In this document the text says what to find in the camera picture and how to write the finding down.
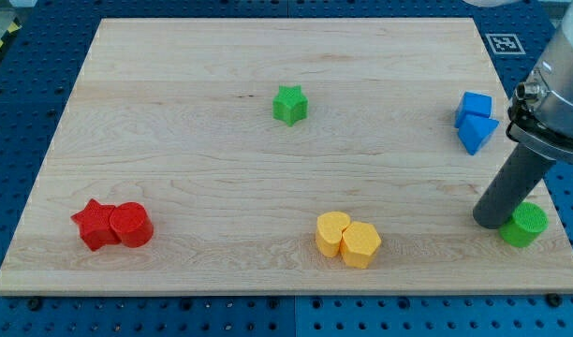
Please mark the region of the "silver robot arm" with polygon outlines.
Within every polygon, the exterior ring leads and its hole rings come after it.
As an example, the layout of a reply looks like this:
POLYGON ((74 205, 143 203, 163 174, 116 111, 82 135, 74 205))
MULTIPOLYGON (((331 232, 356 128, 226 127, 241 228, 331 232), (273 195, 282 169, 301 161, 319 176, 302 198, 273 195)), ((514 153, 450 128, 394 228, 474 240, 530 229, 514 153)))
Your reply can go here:
POLYGON ((549 159, 573 164, 573 2, 508 110, 507 136, 549 159))

